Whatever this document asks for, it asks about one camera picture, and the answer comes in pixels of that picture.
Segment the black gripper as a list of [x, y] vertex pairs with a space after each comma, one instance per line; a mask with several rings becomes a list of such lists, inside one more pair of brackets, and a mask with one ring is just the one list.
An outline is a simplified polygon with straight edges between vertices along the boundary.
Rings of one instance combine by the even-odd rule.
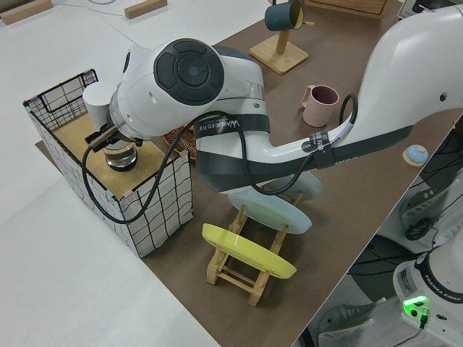
[[[85, 141], [90, 144], [90, 148], [94, 152], [98, 152], [108, 145], [113, 145], [120, 140], [123, 140], [122, 134], [116, 126], [103, 127], [101, 130], [94, 132], [85, 138]], [[134, 144], [136, 147], [142, 147], [143, 140], [136, 138], [134, 139]]]

